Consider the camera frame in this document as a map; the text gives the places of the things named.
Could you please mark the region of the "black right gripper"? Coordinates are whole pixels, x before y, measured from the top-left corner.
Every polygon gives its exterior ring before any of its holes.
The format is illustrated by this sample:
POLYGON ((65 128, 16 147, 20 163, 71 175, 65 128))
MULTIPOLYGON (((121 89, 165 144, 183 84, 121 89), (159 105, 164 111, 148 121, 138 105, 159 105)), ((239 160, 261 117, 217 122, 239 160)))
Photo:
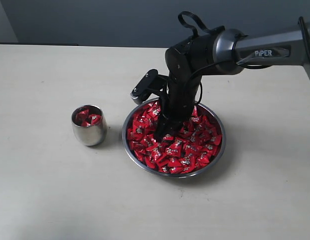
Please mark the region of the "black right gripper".
POLYGON ((201 79, 201 76, 191 80, 185 75, 181 78, 171 74, 168 76, 168 96, 161 106, 154 139, 163 140, 167 134, 176 136, 179 133, 183 122, 189 119, 193 112, 201 79))

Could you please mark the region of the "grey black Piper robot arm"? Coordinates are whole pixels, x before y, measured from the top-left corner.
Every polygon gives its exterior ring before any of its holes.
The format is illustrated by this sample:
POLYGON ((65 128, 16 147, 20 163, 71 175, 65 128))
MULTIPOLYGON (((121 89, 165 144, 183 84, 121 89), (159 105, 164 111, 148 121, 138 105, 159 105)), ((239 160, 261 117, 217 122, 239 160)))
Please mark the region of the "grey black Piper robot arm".
POLYGON ((169 70, 155 132, 158 140, 175 134, 190 118, 202 76, 236 75, 243 69, 302 66, 310 80, 310 22, 261 36, 237 29, 191 37, 165 52, 169 70))

